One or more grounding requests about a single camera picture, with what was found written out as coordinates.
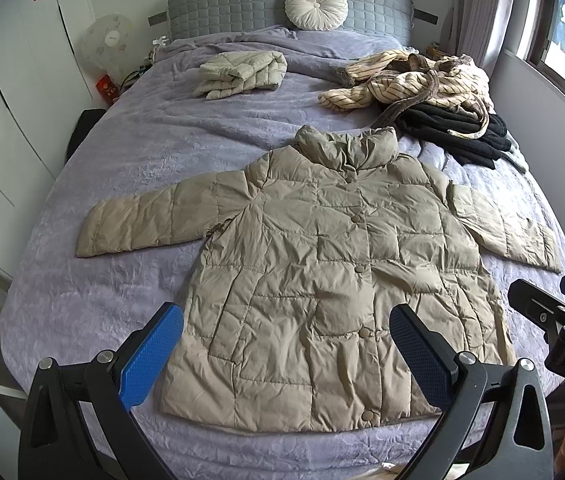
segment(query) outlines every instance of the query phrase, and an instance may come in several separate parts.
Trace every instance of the lavender bedspread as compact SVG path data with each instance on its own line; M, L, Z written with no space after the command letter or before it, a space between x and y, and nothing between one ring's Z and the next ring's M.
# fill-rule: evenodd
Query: lavender bedspread
M351 131L379 113L371 107L339 114L317 96L336 88L333 68L347 60L396 48L390 38L356 32L290 32L272 28L179 40L96 124L56 183L27 245L0 318L5 362L28 389L38 361L60 364L91 360L117 348L149 320L164 301L178 302L203 241L90 259L74 257L78 231L99 200L153 190L205 171L242 168L267 150L289 142L303 124ZM288 62L276 91L259 90L218 101L194 98L197 68L229 50L279 50ZM503 206L549 225L558 240L565 272L565 236L531 174L508 162L496 170L461 167L445 152L410 137L403 152L418 156L453 180L481 190ZM484 254L503 292L526 278L559 295L560 276ZM545 392L559 379L542 366L546 346L539 331L508 306L518 356L538 365ZM226 433L156 410L154 394L134 415L165 462L181 479L341 479L378 462L408 459L433 421L419 420L340 434ZM86 413L92 428L93 413ZM102 434L96 444L106 450Z

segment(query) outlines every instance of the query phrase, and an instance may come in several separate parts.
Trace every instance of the jacket's right sleeve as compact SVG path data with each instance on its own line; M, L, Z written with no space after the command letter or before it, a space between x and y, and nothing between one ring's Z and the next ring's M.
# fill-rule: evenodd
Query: jacket's right sleeve
M422 167L442 203L479 245L510 260L560 272L560 256L550 228L501 210L479 191L454 184L437 168Z
M203 238L255 198L269 153L244 170L204 173L141 195L103 200L83 223L76 256L120 253Z

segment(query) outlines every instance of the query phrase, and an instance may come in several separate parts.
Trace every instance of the round white pillow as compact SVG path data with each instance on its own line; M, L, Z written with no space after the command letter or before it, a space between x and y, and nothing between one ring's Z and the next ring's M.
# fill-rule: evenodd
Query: round white pillow
M304 30L333 30L347 19L347 0L285 0L291 23Z

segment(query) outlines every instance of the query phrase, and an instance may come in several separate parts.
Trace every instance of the jacket collar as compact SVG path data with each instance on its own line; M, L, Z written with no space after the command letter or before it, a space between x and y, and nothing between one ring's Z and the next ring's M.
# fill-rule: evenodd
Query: jacket collar
M371 130L360 137L319 132L306 125L296 133L297 149L311 162L330 170L369 170L386 166L398 155L393 128Z

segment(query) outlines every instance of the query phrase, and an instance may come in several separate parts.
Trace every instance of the silver bolt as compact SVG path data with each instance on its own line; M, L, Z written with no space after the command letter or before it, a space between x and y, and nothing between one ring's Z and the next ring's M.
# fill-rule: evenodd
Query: silver bolt
M472 365L476 361L475 356L471 352L462 352L458 359L464 365Z
M38 368L40 368L40 370L49 370L51 365L53 365L53 359L51 357L45 357L38 363Z
M530 372L535 368L533 361L531 359L521 359L520 366L523 367L526 371Z
M111 350L103 350L98 354L97 359L98 362L102 363L103 365L105 363L110 363L114 360L114 353Z

